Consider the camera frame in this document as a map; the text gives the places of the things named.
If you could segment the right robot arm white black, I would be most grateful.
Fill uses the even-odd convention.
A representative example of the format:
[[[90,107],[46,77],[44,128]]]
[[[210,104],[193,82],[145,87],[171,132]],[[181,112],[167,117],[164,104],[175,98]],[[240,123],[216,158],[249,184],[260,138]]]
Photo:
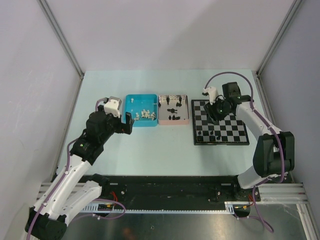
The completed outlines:
[[[250,95],[243,95],[236,82],[222,86],[220,97],[215,87],[205,87],[202,94],[209,97],[204,109],[209,119],[217,124],[229,115],[240,119],[257,140],[252,166],[237,176],[237,184],[230,188],[231,196],[242,201],[249,189],[263,181],[279,177],[295,168],[295,137],[282,131],[262,115]]]

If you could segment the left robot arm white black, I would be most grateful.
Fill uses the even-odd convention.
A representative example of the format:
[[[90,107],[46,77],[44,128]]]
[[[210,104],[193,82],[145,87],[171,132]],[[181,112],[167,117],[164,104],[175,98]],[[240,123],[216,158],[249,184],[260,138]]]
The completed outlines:
[[[125,114],[125,122],[121,121],[121,117],[103,110],[89,115],[82,134],[67,145],[64,169],[42,197],[30,207],[25,225],[27,239],[62,239],[69,224],[85,206],[110,196],[109,180],[99,174],[92,175],[75,194],[72,191],[103,152],[107,140],[113,134],[131,134],[133,124],[129,112]]]

